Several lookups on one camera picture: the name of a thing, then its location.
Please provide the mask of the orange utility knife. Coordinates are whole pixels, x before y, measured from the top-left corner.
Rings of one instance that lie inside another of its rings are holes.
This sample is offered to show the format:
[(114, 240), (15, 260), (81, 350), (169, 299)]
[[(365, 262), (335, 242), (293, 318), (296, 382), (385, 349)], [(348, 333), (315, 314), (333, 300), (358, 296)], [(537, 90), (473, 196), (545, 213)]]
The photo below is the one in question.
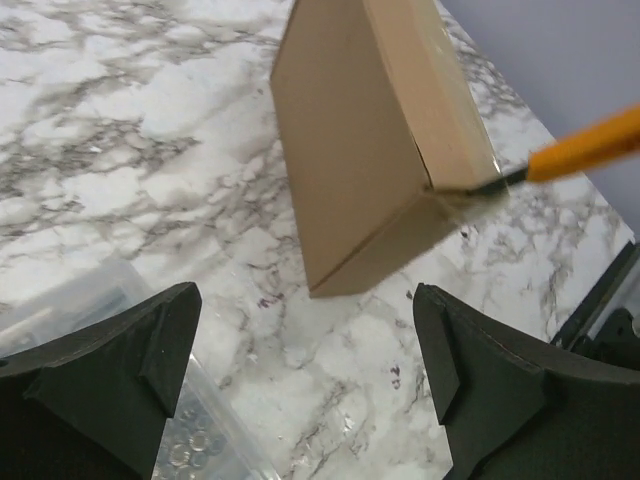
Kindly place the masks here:
[(524, 167), (468, 190), (465, 195), (493, 196), (523, 182), (561, 179), (638, 152), (639, 106), (635, 105), (530, 154)]

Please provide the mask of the brown cardboard express box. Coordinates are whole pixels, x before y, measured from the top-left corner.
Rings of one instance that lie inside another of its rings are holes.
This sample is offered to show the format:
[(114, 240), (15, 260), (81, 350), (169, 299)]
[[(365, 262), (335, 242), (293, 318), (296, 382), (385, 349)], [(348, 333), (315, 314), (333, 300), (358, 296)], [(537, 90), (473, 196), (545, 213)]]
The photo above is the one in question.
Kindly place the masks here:
[(270, 78), (306, 279), (365, 292), (479, 213), (494, 150), (431, 1), (294, 3)]

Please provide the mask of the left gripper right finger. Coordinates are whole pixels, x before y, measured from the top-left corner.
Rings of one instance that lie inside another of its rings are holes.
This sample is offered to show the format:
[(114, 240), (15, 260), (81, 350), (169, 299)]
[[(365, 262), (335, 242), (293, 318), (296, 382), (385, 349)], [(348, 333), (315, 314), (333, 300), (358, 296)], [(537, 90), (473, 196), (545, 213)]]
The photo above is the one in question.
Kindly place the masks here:
[(639, 374), (562, 350), (421, 284), (413, 318), (449, 479), (636, 479)]

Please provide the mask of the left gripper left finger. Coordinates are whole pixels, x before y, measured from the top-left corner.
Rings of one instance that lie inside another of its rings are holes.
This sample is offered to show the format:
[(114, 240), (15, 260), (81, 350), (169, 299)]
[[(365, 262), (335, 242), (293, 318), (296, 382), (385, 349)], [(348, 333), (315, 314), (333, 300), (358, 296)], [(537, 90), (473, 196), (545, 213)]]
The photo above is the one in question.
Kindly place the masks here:
[(4, 479), (149, 479), (202, 298), (176, 284), (1, 361)]

